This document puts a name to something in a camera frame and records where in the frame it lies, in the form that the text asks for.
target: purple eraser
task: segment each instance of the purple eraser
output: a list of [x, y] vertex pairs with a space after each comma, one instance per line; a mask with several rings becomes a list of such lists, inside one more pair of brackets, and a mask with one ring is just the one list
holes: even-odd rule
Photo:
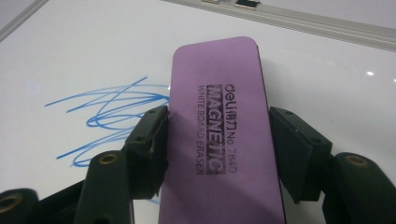
[[254, 40], [178, 49], [169, 111], [160, 224], [285, 223]]

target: blue marker scribble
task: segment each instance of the blue marker scribble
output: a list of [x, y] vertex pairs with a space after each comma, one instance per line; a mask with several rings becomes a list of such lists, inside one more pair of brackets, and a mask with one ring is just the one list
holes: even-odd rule
[[167, 105], [169, 96], [156, 93], [153, 90], [158, 90], [158, 88], [168, 89], [169, 86], [144, 84], [143, 82], [146, 79], [147, 77], [143, 77], [126, 86], [83, 92], [47, 104], [46, 106], [50, 106], [76, 100], [77, 98], [88, 99], [85, 103], [68, 109], [66, 112], [76, 112], [88, 107], [98, 108], [95, 115], [86, 121], [87, 127], [102, 128], [110, 131], [109, 135], [70, 150], [59, 155], [56, 159], [74, 156], [72, 166], [87, 167], [94, 156], [94, 153], [92, 153], [94, 149], [104, 144], [125, 141], [147, 110], [156, 106]]

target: whiteboard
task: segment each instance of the whiteboard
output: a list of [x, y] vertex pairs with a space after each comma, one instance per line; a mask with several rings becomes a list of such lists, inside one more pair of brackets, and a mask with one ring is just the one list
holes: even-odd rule
[[[120, 107], [111, 97], [130, 87], [138, 93], [123, 96], [161, 99], [130, 114], [164, 104], [177, 48], [241, 35], [258, 43], [269, 105], [306, 120], [333, 153], [376, 161], [396, 183], [395, 53], [163, 1], [92, 0], [49, 1], [0, 43], [0, 190], [31, 188], [44, 198], [83, 179], [78, 164], [123, 145], [106, 142], [77, 163], [78, 153], [67, 154], [115, 132], [92, 125], [101, 100]], [[159, 200], [136, 202], [136, 223], [157, 223]], [[286, 192], [284, 201], [288, 223], [324, 223], [321, 203], [294, 205]]]

